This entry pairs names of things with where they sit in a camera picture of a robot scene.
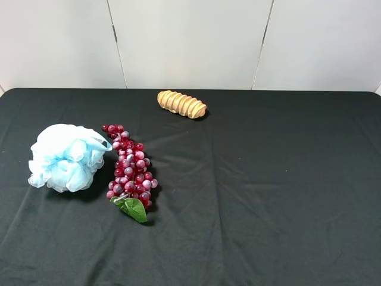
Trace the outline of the light blue bath loofah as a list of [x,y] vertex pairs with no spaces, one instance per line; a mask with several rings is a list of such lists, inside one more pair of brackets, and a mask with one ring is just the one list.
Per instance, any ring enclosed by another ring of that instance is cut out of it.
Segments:
[[88,189],[104,165],[104,154],[113,148],[93,129],[56,124],[44,129],[30,149],[28,183],[62,193]]

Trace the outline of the ridged golden bread loaf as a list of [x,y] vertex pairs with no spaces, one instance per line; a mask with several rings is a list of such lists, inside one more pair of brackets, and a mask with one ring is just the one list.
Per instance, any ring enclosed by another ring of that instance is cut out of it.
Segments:
[[159,92],[157,101],[162,109],[190,119],[204,116],[207,110],[207,106],[201,100],[171,90]]

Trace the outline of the red artificial grape bunch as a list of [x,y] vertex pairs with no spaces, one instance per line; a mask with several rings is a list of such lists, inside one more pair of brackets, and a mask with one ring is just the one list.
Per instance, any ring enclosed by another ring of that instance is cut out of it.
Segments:
[[112,139],[112,148],[118,155],[107,198],[135,221],[146,223],[147,211],[152,207],[151,191],[158,181],[151,172],[145,146],[131,139],[123,125],[103,125],[102,131]]

